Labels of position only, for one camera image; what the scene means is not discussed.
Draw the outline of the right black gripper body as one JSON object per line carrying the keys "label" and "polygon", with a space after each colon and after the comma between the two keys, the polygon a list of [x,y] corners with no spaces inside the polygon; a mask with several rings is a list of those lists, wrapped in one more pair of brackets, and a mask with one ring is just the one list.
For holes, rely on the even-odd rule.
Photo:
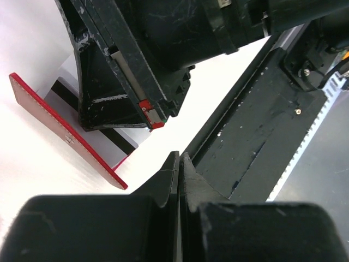
{"label": "right black gripper body", "polygon": [[268,1],[57,1],[73,46],[79,95],[114,102],[119,128],[176,117],[197,63],[270,32]]}

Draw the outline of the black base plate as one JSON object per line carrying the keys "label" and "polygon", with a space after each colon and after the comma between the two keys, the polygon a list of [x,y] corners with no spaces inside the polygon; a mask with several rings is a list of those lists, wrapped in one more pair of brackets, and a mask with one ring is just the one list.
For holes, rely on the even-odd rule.
{"label": "black base plate", "polygon": [[186,148],[196,171],[236,203],[269,197],[326,101],[297,90],[270,38]]}

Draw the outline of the silver magnetic stripe card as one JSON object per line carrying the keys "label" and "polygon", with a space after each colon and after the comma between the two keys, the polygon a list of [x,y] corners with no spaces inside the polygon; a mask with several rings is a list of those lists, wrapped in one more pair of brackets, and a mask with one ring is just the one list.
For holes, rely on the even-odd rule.
{"label": "silver magnetic stripe card", "polygon": [[62,77],[55,81],[44,101],[104,159],[130,155],[139,146],[112,122],[113,116],[117,116],[114,102],[93,104]]}

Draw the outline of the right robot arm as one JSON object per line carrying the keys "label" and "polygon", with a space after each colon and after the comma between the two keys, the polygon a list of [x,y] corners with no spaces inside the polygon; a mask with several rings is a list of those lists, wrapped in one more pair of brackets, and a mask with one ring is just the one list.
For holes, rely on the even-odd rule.
{"label": "right robot arm", "polygon": [[77,66],[86,131],[162,127],[197,63],[321,21],[348,1],[57,1]]}

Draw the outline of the red leather card holder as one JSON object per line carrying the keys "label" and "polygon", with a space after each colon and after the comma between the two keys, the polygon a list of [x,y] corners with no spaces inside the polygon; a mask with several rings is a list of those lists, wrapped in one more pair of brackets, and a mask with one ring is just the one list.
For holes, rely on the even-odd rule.
{"label": "red leather card holder", "polygon": [[109,184],[125,190],[128,185],[80,134],[39,97],[16,73],[9,74],[15,99],[28,113],[54,132],[93,167]]}

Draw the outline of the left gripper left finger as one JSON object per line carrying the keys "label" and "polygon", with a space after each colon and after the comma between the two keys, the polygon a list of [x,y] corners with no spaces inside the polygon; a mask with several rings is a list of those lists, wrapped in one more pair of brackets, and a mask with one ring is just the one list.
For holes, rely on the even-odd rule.
{"label": "left gripper left finger", "polygon": [[175,261],[179,153],[129,195],[40,195],[16,216],[1,261]]}

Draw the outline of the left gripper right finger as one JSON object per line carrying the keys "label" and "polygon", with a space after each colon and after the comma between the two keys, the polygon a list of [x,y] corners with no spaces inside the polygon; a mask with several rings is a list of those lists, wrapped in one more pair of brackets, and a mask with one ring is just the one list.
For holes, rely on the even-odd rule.
{"label": "left gripper right finger", "polygon": [[333,220],[318,205],[233,203],[187,153],[179,185],[183,261],[348,261]]}

